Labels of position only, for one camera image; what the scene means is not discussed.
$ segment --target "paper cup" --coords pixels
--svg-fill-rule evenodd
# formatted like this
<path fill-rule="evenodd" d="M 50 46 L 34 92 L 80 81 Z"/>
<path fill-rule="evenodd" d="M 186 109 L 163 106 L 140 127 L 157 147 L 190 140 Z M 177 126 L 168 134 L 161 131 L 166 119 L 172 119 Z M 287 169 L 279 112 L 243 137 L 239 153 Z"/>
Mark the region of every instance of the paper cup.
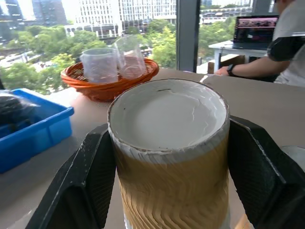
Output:
<path fill-rule="evenodd" d="M 127 229 L 227 229 L 229 111 L 211 88 L 140 84 L 108 111 Z"/>

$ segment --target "plastic measuring cup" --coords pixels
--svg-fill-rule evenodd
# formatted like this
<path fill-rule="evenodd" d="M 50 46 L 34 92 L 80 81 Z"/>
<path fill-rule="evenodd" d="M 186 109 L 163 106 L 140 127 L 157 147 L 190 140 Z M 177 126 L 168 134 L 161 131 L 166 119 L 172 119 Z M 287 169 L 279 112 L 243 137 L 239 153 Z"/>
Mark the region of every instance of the plastic measuring cup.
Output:
<path fill-rule="evenodd" d="M 93 83 L 118 81 L 117 52 L 113 48 L 89 49 L 80 57 L 84 76 Z"/>
<path fill-rule="evenodd" d="M 121 75 L 127 79 L 135 79 L 146 70 L 144 58 L 136 36 L 124 36 L 114 43 L 118 54 L 118 66 Z"/>

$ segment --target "table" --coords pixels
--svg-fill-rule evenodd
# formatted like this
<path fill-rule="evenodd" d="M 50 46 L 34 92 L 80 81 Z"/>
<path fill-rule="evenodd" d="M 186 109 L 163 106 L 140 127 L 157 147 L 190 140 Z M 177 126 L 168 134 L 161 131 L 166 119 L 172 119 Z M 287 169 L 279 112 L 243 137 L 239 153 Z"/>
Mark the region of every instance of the table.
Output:
<path fill-rule="evenodd" d="M 267 50 L 254 50 L 254 49 L 234 49 L 232 48 L 233 42 L 226 41 L 217 44 L 209 45 L 209 48 L 214 49 L 214 72 L 220 68 L 220 58 L 222 54 L 237 54 L 244 55 L 245 63 L 249 63 L 250 56 L 263 57 L 266 55 Z"/>
<path fill-rule="evenodd" d="M 161 69 L 154 79 L 180 78 L 200 81 L 202 77 L 203 75 L 195 73 Z M 204 83 L 225 97 L 232 115 L 264 127 L 279 146 L 305 146 L 305 107 L 302 106 L 305 88 L 225 76 L 209 77 Z M 6 229 L 16 221 L 18 222 L 12 229 L 25 228 L 56 171 L 80 146 L 89 131 L 107 121 L 108 103 L 92 102 L 73 89 L 52 96 L 53 100 L 61 102 L 65 97 L 68 98 L 66 102 L 75 110 L 71 117 L 72 136 L 0 175 L 0 229 Z M 231 229 L 243 229 L 247 218 L 232 180 L 229 183 L 229 201 Z M 117 177 L 105 228 L 124 228 Z"/>

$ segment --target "window frame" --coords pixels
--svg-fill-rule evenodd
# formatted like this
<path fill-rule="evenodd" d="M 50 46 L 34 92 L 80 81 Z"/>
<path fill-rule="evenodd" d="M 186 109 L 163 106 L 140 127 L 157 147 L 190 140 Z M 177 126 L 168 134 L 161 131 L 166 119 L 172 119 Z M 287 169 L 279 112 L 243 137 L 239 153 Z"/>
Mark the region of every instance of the window frame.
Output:
<path fill-rule="evenodd" d="M 253 0 L 253 16 L 278 15 L 269 12 L 272 0 Z M 196 72 L 198 59 L 198 36 L 200 0 L 176 0 L 176 63 L 177 70 Z"/>

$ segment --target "blue tray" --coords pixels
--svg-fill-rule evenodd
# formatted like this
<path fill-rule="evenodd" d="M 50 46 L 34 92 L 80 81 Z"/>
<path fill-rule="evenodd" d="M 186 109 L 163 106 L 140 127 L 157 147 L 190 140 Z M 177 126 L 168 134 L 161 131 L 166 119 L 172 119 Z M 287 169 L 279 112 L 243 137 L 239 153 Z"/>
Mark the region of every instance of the blue tray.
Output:
<path fill-rule="evenodd" d="M 30 123 L 18 123 L 17 127 L 21 130 L 0 137 L 0 173 L 20 165 L 72 134 L 69 118 L 74 114 L 72 107 L 51 102 L 28 89 L 16 89 L 12 93 L 39 106 L 35 107 Z M 0 127 L 0 136 L 6 135 L 8 130 L 8 125 Z"/>

